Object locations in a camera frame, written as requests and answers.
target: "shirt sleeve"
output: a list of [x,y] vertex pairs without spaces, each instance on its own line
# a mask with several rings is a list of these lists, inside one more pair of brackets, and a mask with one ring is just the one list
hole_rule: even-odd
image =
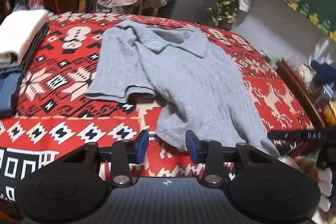
[[238,134],[246,142],[271,156],[279,156],[278,150],[267,137],[267,131],[243,83],[242,75],[235,64],[229,68],[229,108],[231,120]]
[[156,95],[142,69],[132,28],[115,26],[103,34],[97,72],[85,97],[126,103],[132,93]]

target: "metal screw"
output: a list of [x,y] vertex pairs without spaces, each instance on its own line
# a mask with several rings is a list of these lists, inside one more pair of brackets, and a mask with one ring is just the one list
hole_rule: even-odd
[[217,184],[221,182],[221,177],[218,175],[208,175],[205,177],[205,180],[211,184]]
[[113,178],[113,182],[117,184],[126,184],[129,183],[130,179],[125,175],[118,175]]

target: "bed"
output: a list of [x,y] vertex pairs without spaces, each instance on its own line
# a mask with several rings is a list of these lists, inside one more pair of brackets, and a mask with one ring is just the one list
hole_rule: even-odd
[[[135,95],[128,103],[119,104],[83,96],[95,77],[103,32],[127,19],[164,29],[200,28],[236,62],[267,130],[312,127],[282,79],[237,34],[139,15],[54,15],[49,17],[50,31],[22,81],[16,116],[0,121],[1,198],[14,201],[18,180],[84,143],[110,146],[118,140],[134,139],[143,129],[150,133],[149,146],[145,161],[131,165],[133,176],[202,175],[204,164],[192,164],[186,152],[155,136],[162,98]],[[276,146],[281,154],[299,153],[304,147],[281,141]],[[110,166],[102,164],[100,176],[109,180],[109,172]]]

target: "white folded towel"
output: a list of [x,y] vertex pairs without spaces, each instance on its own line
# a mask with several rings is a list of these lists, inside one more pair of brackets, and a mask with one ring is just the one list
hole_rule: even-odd
[[35,35],[47,22],[48,11],[19,10],[0,25],[0,68],[21,64]]

